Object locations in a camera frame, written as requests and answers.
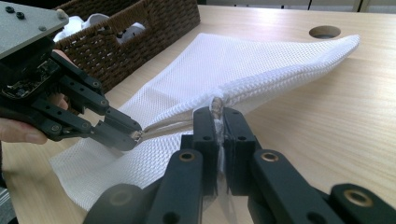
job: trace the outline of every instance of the wooden table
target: wooden table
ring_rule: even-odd
[[[370,189],[396,206],[396,16],[263,8],[199,7],[201,24],[106,97],[122,105],[159,74],[199,33],[258,41],[319,41],[320,25],[361,35],[361,45],[320,80],[291,91],[247,115],[263,147],[283,153],[314,187],[339,183]],[[21,224],[81,223],[86,212],[66,196],[49,158],[77,139],[44,146],[4,144],[4,171]],[[244,197],[235,198],[240,223],[251,223]],[[227,223],[219,204],[204,223]]]

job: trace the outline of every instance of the robotic hand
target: robotic hand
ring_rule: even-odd
[[[218,144],[212,111],[194,111],[193,134],[181,136],[163,177],[107,189],[83,223],[202,223],[204,197],[218,194],[220,150],[227,193],[247,197],[255,224],[395,223],[396,210],[368,189],[342,183],[326,194],[309,185],[284,155],[262,148],[239,111],[224,107],[222,120]]]
[[[137,144],[131,134],[140,125],[114,109],[104,96],[101,82],[89,77],[59,54],[47,35],[68,22],[64,13],[0,2],[0,117],[33,125],[49,139],[90,137],[107,147],[130,150]],[[96,126],[47,98],[62,93],[70,107],[83,114],[85,108],[105,116]]]

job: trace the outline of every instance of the wicker basket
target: wicker basket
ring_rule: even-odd
[[[103,84],[104,92],[197,26],[197,0],[73,0],[57,8],[84,21],[94,13],[110,18],[58,41],[56,49]],[[140,22],[143,33],[119,44],[116,34]]]

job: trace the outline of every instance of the white fabric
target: white fabric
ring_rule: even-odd
[[[164,120],[192,119],[214,97],[243,113],[286,91],[324,76],[358,45],[352,35],[315,43],[251,42],[200,34],[120,111],[143,128]],[[118,158],[91,139],[52,158],[67,195],[89,210],[109,187],[143,188],[163,175],[182,133],[149,139]]]
[[[86,21],[84,21],[79,16],[72,16],[69,18],[69,23],[66,24],[64,29],[56,34],[53,38],[54,42],[60,41],[70,35],[73,35],[83,29],[89,28],[93,25],[98,24],[101,21],[107,20],[109,17],[107,15],[101,13],[94,13],[92,14]],[[145,26],[139,22],[135,22],[130,27],[128,27],[121,38],[117,38],[119,44],[125,43],[127,40],[135,37],[136,35],[140,34],[145,30]]]

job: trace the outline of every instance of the human hand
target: human hand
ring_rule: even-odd
[[[61,51],[57,51],[57,53],[69,60]],[[67,109],[68,107],[62,94],[51,95],[48,100],[62,109]],[[13,119],[0,118],[0,141],[44,144],[47,140],[46,135],[30,124]]]

